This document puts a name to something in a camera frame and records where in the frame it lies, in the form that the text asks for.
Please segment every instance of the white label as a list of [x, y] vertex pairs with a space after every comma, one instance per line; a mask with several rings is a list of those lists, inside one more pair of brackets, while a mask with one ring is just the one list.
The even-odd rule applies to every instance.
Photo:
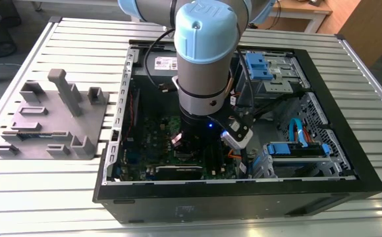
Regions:
[[153, 62], [155, 70], [178, 70], [178, 61], [175, 57], [156, 57]]
[[231, 96], [231, 105], [236, 105], [236, 97]]
[[239, 169], [242, 170], [242, 172], [246, 174], [246, 166], [244, 164], [240, 162], [239, 164]]
[[271, 73], [280, 73], [280, 69], [279, 68], [270, 68], [270, 72]]
[[239, 127], [240, 127], [239, 123], [236, 121], [234, 121], [232, 124], [231, 124], [231, 129], [236, 132]]

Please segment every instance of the open computer tower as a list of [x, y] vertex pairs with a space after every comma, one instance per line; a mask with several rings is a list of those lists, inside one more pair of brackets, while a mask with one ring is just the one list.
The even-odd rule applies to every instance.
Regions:
[[[143, 58], [149, 43], [129, 44], [93, 195], [93, 202], [120, 223], [314, 215], [382, 192], [382, 182], [304, 50], [240, 49], [256, 104], [267, 108], [252, 126], [248, 176], [242, 179], [239, 154], [220, 137], [198, 153], [175, 150], [172, 137], [184, 122], [178, 95], [157, 91], [147, 79]], [[175, 57], [171, 42], [159, 43], [149, 53], [147, 63], [157, 84], [176, 75]], [[231, 68], [235, 83], [226, 103], [244, 113], [248, 84], [236, 56]], [[308, 146], [298, 140], [292, 120], [303, 126]], [[207, 129], [216, 129], [216, 124], [208, 123]]]

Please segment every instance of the white table leg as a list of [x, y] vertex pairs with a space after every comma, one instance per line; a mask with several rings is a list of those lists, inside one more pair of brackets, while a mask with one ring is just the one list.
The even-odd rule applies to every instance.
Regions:
[[314, 18], [311, 19], [307, 28], [304, 29], [306, 33], [316, 33], [318, 28], [322, 25], [326, 15], [315, 14]]

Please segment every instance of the green circuit board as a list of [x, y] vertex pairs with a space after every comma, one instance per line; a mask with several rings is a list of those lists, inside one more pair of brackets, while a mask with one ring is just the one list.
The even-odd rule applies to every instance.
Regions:
[[200, 166], [203, 167], [203, 179], [228, 179], [235, 178], [235, 164], [224, 165], [222, 172], [214, 173], [206, 169], [203, 158], [178, 158], [175, 157], [171, 138], [180, 132], [180, 117], [163, 117], [160, 119], [144, 118], [143, 140], [139, 150], [124, 151], [124, 161], [128, 164], [127, 180], [151, 180], [152, 170], [157, 166]]

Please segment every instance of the slotted aluminum table surface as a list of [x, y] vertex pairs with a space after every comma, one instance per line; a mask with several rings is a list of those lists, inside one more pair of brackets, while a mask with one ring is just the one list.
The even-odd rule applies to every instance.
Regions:
[[[11, 124], [27, 80], [56, 90], [52, 68], [63, 68], [79, 90], [111, 93], [113, 114], [128, 40], [155, 40], [160, 26], [147, 23], [63, 18], [48, 23], [0, 100], [0, 132]], [[306, 49], [382, 179], [382, 88], [348, 44], [331, 35], [247, 30], [242, 45]], [[100, 140], [109, 139], [105, 116]], [[381, 236], [382, 194], [303, 218], [121, 225], [92, 203], [99, 155], [83, 160], [0, 160], [0, 234], [29, 236]]]

